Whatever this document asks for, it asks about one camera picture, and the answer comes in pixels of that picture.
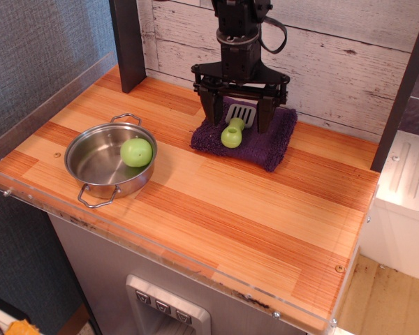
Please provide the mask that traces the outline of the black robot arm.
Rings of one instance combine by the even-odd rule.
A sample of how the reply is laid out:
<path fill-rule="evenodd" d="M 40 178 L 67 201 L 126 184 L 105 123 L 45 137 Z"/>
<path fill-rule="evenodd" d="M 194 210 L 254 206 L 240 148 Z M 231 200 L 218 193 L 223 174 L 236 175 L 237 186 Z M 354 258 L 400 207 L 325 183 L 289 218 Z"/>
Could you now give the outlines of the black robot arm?
<path fill-rule="evenodd" d="M 223 97 L 243 98 L 257 102 L 256 119 L 259 133 L 265 133 L 277 107 L 287 101 L 288 75 L 268 68 L 261 59 L 262 50 L 280 53 L 287 43 L 287 28 L 267 16 L 273 9 L 270 1 L 213 1 L 218 18 L 216 39 L 221 60 L 195 64 L 194 91 L 200 96 L 206 119 L 216 125 L 222 118 Z M 284 39 L 271 50 L 263 42 L 262 24 L 281 29 Z"/>

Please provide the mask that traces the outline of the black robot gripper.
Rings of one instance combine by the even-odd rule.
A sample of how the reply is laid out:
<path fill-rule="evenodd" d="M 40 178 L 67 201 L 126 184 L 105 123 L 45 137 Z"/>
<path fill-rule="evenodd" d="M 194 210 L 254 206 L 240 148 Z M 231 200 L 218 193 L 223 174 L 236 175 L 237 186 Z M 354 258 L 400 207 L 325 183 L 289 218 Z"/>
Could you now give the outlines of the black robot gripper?
<path fill-rule="evenodd" d="M 195 64 L 194 91 L 200 96 L 206 120 L 217 125 L 223 114 L 223 96 L 258 100 L 258 132 L 265 133 L 274 116 L 275 104 L 287 103 L 290 78 L 268 68 L 261 60 L 257 36 L 219 36 L 221 60 Z"/>

